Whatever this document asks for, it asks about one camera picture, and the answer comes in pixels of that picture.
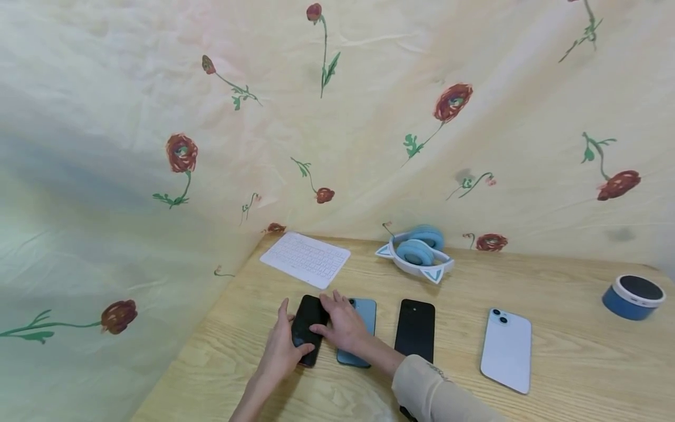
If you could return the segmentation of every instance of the blue ear cushion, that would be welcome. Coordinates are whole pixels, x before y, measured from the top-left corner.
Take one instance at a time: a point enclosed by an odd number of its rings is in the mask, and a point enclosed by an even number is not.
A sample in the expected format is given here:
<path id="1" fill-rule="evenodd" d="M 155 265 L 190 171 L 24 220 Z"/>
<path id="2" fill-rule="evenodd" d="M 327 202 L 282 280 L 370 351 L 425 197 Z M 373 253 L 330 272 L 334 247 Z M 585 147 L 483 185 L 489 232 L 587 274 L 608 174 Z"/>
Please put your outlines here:
<path id="1" fill-rule="evenodd" d="M 396 247 L 399 258 L 413 265 L 430 267 L 433 265 L 433 252 L 428 244 L 422 240 L 411 239 L 401 242 Z"/>
<path id="2" fill-rule="evenodd" d="M 428 244 L 435 250 L 443 250 L 446 242 L 443 239 L 443 234 L 437 228 L 430 224 L 422 224 L 410 231 L 408 239 L 419 239 Z"/>

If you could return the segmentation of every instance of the white smartphone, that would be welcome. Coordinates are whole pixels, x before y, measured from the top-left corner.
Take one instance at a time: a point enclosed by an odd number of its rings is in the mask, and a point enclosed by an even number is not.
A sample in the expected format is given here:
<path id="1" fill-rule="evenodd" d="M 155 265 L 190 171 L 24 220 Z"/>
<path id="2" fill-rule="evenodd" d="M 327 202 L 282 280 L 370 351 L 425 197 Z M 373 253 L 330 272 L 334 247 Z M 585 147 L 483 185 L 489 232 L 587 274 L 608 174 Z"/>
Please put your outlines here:
<path id="1" fill-rule="evenodd" d="M 481 372 L 521 394 L 530 392 L 532 323 L 520 315 L 490 309 Z"/>

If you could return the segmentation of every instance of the person's right hand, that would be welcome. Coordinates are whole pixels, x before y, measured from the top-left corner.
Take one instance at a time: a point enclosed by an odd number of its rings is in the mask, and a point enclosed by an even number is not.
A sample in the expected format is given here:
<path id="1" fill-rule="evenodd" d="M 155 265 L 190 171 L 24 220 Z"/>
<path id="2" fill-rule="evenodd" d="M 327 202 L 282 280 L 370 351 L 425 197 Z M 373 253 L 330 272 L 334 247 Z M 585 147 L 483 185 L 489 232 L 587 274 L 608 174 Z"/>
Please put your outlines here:
<path id="1" fill-rule="evenodd" d="M 349 299 L 337 290 L 333 290 L 332 298 L 322 293 L 319 299 L 323 308 L 331 316 L 332 326 L 314 324 L 309 327 L 309 330 L 326 337 L 337 348 L 358 355 L 358 349 L 372 338 L 361 316 L 349 303 Z"/>

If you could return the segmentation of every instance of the wood grain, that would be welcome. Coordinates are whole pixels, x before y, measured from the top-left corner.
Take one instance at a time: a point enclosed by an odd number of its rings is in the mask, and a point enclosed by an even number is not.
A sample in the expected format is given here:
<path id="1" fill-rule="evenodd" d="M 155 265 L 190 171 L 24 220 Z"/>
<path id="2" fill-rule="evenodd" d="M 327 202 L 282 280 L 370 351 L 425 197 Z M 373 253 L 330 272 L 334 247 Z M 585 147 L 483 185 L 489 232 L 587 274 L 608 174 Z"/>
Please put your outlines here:
<path id="1" fill-rule="evenodd" d="M 259 261 L 258 245 L 179 357 L 144 401 L 135 422 L 227 421 L 263 353 L 276 309 L 294 310 L 313 287 Z M 449 250 L 451 274 L 435 286 L 374 255 L 378 242 L 324 239 L 352 251 L 333 281 L 349 296 L 377 301 L 377 335 L 394 343 L 403 298 L 436 306 L 435 363 L 515 421 L 672 421 L 675 415 L 675 300 L 645 321 L 609 312 L 601 296 L 621 274 L 672 282 L 645 265 Z M 533 324 L 532 385 L 522 396 L 483 377 L 479 359 L 490 307 Z M 390 380 L 345 367 L 324 342 L 313 369 L 297 369 L 261 421 L 403 421 Z"/>

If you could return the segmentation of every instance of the person's left hand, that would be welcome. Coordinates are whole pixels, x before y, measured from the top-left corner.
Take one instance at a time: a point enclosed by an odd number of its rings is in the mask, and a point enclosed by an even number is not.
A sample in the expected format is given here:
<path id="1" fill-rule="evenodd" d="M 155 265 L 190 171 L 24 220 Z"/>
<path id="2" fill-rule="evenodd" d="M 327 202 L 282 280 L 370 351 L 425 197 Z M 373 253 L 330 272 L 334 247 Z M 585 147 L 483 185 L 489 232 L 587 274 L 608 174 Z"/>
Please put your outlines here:
<path id="1" fill-rule="evenodd" d="M 293 372 L 300 359 L 314 350 L 314 344 L 293 345 L 291 322 L 295 315 L 288 314 L 288 298 L 279 307 L 277 323 L 269 332 L 265 353 L 258 365 L 259 375 L 273 384 L 278 384 Z"/>

